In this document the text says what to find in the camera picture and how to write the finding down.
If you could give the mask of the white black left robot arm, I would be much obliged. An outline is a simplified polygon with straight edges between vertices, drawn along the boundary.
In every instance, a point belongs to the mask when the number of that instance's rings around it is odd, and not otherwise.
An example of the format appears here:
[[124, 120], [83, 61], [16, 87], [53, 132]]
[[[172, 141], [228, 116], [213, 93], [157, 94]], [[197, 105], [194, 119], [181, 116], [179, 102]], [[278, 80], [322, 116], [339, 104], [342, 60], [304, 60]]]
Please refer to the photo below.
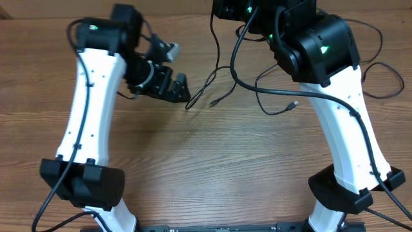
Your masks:
[[126, 175], [109, 167], [109, 131], [118, 87], [125, 81], [135, 96], [172, 103], [188, 102], [184, 74], [171, 79], [169, 64], [178, 55], [176, 43], [149, 38], [148, 52], [136, 51], [144, 20], [83, 18], [66, 31], [77, 57], [77, 83], [65, 135], [54, 159], [41, 162], [40, 174], [50, 196], [92, 216], [101, 231], [140, 231], [138, 218], [123, 198]]

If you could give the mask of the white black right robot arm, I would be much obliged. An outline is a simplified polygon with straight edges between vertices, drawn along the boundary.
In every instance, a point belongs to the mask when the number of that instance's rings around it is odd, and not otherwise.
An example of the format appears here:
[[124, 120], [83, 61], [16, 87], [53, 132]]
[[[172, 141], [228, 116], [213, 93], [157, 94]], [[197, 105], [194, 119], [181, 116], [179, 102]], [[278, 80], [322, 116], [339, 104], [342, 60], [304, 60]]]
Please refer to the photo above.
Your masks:
[[243, 21], [262, 35], [278, 65], [300, 85], [318, 116], [333, 162], [308, 180], [316, 199], [304, 222], [278, 223], [278, 231], [364, 231], [349, 214], [370, 211], [373, 191], [389, 197], [406, 178], [384, 158], [368, 116], [360, 56], [341, 17], [317, 10], [315, 1], [214, 0], [212, 13]]

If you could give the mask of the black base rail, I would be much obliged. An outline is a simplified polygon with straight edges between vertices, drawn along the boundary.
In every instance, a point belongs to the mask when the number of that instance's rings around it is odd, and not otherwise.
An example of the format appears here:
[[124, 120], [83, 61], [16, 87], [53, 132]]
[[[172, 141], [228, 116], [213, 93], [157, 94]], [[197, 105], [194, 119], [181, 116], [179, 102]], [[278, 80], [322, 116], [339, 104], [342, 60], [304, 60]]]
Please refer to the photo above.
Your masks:
[[272, 225], [169, 227], [146, 226], [143, 232], [302, 232], [311, 231], [306, 222], [279, 222]]

